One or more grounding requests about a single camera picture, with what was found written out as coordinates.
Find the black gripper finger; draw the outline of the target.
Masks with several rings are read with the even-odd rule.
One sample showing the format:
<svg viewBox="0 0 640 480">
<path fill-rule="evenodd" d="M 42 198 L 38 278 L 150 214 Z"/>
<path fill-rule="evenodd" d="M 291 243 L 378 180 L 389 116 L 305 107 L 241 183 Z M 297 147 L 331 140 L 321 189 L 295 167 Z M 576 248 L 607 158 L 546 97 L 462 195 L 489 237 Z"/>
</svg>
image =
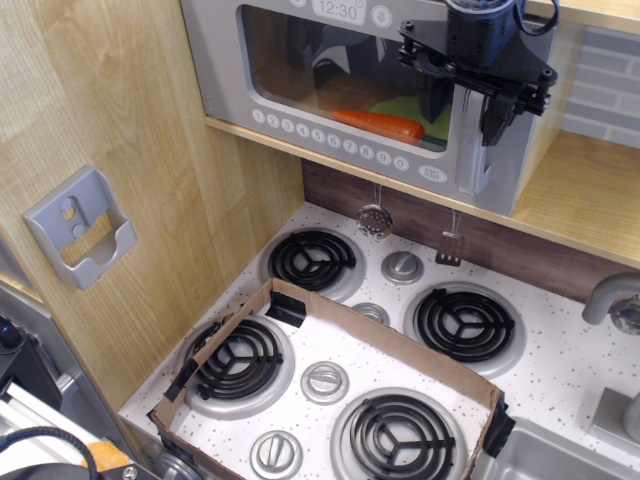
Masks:
<svg viewBox="0 0 640 480">
<path fill-rule="evenodd" d="M 420 112 L 429 123 L 434 123 L 452 101 L 453 82 L 420 71 L 414 77 Z"/>
<path fill-rule="evenodd" d="M 482 116 L 482 145 L 495 146 L 517 115 L 523 112 L 517 92 L 499 92 L 489 97 Z"/>
</svg>

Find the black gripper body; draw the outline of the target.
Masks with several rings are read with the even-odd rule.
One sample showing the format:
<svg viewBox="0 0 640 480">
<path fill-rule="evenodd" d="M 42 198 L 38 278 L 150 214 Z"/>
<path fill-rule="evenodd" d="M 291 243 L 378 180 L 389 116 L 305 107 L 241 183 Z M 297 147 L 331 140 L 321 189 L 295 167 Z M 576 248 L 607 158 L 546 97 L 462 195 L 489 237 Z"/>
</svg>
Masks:
<svg viewBox="0 0 640 480">
<path fill-rule="evenodd" d="M 551 32 L 558 14 L 538 27 L 525 25 L 523 7 L 450 7 L 445 21 L 405 20 L 400 62 L 495 98 L 514 86 L 523 112 L 542 115 L 555 71 L 522 42 Z"/>
</svg>

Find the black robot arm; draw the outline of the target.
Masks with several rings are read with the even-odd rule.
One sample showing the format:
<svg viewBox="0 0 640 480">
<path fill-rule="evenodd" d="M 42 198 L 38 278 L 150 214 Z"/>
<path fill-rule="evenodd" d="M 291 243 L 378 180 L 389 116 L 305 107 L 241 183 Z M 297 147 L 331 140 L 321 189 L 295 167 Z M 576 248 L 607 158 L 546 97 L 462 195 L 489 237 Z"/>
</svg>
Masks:
<svg viewBox="0 0 640 480">
<path fill-rule="evenodd" d="M 494 146 L 516 116 L 541 116 L 548 108 L 549 89 L 558 74 L 522 37 L 550 33 L 559 20 L 559 3 L 553 3 L 552 18 L 534 29 L 525 26 L 524 1 L 445 5 L 445 21 L 401 24 L 399 61 L 413 70 L 420 111 L 430 122 L 441 114 L 456 85 L 483 95 L 487 104 L 480 121 L 482 144 Z"/>
</svg>

